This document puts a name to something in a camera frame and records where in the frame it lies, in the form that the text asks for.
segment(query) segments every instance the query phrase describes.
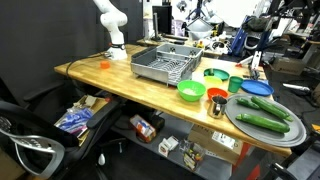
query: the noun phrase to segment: green cucumber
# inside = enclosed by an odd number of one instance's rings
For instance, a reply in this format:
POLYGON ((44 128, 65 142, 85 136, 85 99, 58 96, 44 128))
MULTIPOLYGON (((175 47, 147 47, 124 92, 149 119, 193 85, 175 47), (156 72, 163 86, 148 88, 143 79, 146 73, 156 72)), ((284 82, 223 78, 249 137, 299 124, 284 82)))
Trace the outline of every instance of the green cucumber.
POLYGON ((239 114, 236 116, 237 120, 250 123, 259 127, 267 128, 280 133, 287 133, 290 131, 290 127, 287 124, 274 121, 268 118, 255 116, 251 114, 239 114))
POLYGON ((236 99, 237 103, 240 104, 240 105, 243 105, 243 106, 246 106, 246 107, 249 107, 249 108, 252 108, 252 109, 260 109, 260 107, 251 102, 250 100, 248 99, 245 99, 245 98, 237 98, 236 99))
POLYGON ((257 97, 257 96, 252 96, 251 101, 256 103, 261 109, 281 118, 285 119, 288 121, 292 121, 290 114, 284 111, 283 109, 279 108, 278 106, 269 103, 268 101, 257 97))

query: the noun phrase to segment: green plate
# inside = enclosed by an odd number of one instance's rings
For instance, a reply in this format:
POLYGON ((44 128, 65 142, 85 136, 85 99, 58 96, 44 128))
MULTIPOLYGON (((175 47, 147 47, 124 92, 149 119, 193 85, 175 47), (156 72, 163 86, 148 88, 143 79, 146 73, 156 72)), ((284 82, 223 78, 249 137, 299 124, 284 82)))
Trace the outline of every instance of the green plate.
POLYGON ((229 73, 221 69, 206 69, 204 70, 204 76, 215 76, 220 78, 222 81, 229 79, 229 73))

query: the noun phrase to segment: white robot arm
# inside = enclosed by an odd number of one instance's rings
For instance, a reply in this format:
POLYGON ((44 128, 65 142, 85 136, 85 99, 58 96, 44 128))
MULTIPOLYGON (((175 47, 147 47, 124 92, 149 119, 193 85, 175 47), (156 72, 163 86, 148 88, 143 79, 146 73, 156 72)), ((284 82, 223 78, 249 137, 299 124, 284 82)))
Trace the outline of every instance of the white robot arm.
POLYGON ((114 7, 109 0, 93 1, 103 13, 100 17, 101 24, 110 33, 112 46, 107 51, 107 55, 113 60, 127 59, 123 33, 118 28, 127 24, 127 16, 114 7))

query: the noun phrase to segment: chair armrest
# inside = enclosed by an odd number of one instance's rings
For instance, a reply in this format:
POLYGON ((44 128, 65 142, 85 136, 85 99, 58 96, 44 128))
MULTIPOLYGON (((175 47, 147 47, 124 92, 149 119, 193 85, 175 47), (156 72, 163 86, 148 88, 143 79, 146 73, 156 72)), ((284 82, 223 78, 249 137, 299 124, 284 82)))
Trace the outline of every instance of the chair armrest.
POLYGON ((87 122, 87 128, 95 129, 98 125, 104 121, 108 116, 112 114, 116 109, 120 108, 121 101, 118 99, 112 99, 106 105, 104 105, 98 112, 96 112, 92 118, 87 122))
POLYGON ((52 90, 62 87, 63 85, 64 85, 64 82, 61 82, 61 81, 50 83, 45 87, 41 87, 40 89, 29 92, 23 97, 23 100, 25 102, 30 103, 31 101, 34 101, 37 98, 51 92, 52 90))

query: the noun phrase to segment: green cup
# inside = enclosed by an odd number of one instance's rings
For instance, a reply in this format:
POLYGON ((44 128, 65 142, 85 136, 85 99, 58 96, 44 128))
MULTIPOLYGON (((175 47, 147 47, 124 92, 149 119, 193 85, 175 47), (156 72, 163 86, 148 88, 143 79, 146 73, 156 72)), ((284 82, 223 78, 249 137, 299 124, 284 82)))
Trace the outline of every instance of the green cup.
POLYGON ((243 79, 238 76, 231 76, 229 79, 228 91, 232 93, 238 92, 241 87, 243 79))

